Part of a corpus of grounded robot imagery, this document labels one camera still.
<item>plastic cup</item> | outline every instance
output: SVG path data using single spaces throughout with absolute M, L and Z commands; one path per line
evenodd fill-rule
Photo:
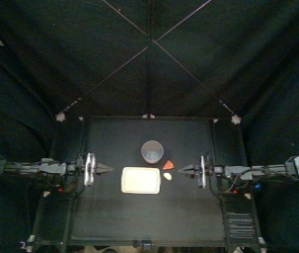
M 146 163 L 156 163 L 162 156 L 162 146 L 154 140 L 149 140 L 144 143 L 141 148 L 141 155 Z

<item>black curtain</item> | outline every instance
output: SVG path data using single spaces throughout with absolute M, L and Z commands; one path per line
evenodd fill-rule
M 51 118 L 9 48 L 0 47 L 0 155 L 38 161 L 49 155 Z M 0 179 L 0 252 L 19 252 L 30 234 L 37 191 L 26 180 Z
M 249 163 L 277 164 L 299 155 L 299 49 L 269 80 L 245 115 Z M 299 183 L 268 182 L 256 199 L 261 234 L 288 252 L 299 250 Z

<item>small red object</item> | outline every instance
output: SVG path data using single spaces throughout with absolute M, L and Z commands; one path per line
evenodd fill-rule
M 165 161 L 164 166 L 162 166 L 162 170 L 170 170 L 173 168 L 173 164 L 169 160 Z

